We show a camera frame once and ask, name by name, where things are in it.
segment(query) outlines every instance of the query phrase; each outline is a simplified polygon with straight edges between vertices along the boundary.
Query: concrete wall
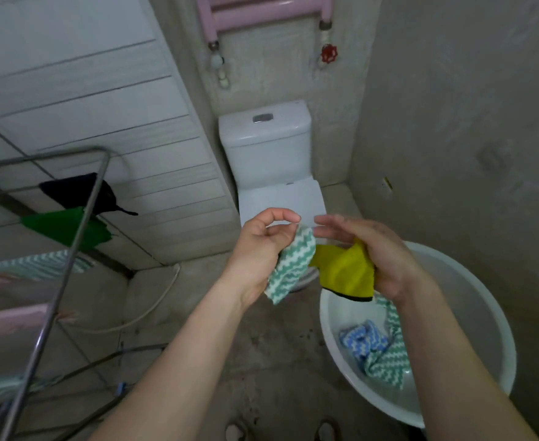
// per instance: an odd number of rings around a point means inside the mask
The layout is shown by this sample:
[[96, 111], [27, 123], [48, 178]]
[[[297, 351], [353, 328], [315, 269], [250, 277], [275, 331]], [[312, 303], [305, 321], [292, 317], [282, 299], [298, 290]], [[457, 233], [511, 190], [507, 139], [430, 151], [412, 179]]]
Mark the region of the concrete wall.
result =
[[383, 0], [356, 142], [362, 214], [501, 303], [512, 398], [539, 433], [539, 0]]
[[218, 86], [209, 70], [210, 52], [195, 0], [174, 1], [214, 114], [305, 99], [314, 121], [314, 175], [323, 186], [344, 181], [380, 0], [335, 0], [333, 43], [339, 58], [323, 72], [315, 65], [317, 16], [222, 33], [220, 44], [231, 83], [228, 90]]

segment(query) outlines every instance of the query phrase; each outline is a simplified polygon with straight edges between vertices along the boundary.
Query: floor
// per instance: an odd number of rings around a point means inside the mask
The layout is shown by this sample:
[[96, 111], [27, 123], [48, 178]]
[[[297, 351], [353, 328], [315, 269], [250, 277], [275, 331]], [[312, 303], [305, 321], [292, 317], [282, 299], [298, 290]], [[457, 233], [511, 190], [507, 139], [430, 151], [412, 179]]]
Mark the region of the floor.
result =
[[[325, 187], [323, 194], [329, 212], [360, 216], [346, 185]], [[229, 253], [222, 253], [182, 262], [170, 294], [137, 326], [122, 331], [119, 343], [128, 348], [171, 341], [221, 274], [228, 257]], [[175, 269], [139, 272], [129, 284], [124, 320], [146, 310], [169, 285]], [[320, 285], [315, 283], [277, 306], [262, 296], [245, 314], [198, 440], [223, 440], [225, 425], [236, 417], [250, 425], [258, 441], [312, 440], [324, 416], [339, 422], [345, 441], [407, 439], [400, 424], [360, 397], [337, 370], [322, 339], [319, 295]], [[108, 350], [111, 338], [105, 339]], [[96, 345], [100, 338], [91, 340]], [[157, 355], [125, 355], [100, 373], [112, 386], [121, 381], [132, 384]], [[111, 390], [97, 382], [95, 372], [84, 374], [77, 390], [70, 386], [58, 398], [39, 395], [32, 400], [20, 426], [20, 430], [32, 431], [22, 439], [50, 440], [61, 430], [36, 430], [78, 421], [111, 399]], [[84, 430], [75, 439], [86, 439], [94, 429]]]

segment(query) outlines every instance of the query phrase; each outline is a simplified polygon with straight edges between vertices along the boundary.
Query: person's right hand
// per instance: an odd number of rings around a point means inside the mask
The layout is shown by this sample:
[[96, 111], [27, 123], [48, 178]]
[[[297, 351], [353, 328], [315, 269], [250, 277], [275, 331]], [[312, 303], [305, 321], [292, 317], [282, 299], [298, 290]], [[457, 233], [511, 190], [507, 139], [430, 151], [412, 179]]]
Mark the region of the person's right hand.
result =
[[420, 266], [402, 239], [385, 224], [341, 215], [318, 215], [314, 235], [343, 243], [353, 243], [354, 237], [368, 248], [369, 258], [376, 266], [375, 289], [396, 305], [406, 292], [421, 281], [433, 281]]

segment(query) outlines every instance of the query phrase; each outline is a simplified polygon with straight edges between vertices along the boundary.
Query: yellow cloth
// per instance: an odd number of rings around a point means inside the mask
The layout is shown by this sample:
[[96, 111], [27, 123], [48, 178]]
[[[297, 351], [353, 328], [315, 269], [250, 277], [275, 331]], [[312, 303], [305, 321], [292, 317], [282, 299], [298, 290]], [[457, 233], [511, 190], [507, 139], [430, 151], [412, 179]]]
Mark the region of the yellow cloth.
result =
[[310, 266], [318, 268], [323, 288], [358, 302], [373, 299], [375, 267], [363, 242], [355, 240], [348, 249], [317, 244]]

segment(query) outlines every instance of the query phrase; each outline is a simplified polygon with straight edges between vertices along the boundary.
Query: plastic basin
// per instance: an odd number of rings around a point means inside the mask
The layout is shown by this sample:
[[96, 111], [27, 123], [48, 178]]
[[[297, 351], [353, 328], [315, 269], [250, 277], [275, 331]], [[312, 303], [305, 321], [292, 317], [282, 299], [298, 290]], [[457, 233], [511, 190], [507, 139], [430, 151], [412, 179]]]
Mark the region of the plastic basin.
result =
[[[516, 375], [515, 342], [508, 321], [488, 289], [465, 267], [445, 254], [417, 243], [406, 243], [415, 257], [440, 284], [457, 321], [488, 371], [502, 390], [510, 394]], [[326, 346], [349, 383], [384, 413], [406, 424], [423, 428], [412, 375], [405, 375], [404, 388], [396, 390], [359, 369], [341, 346], [339, 332], [373, 320], [385, 332], [385, 311], [375, 302], [354, 302], [323, 289], [320, 325]]]

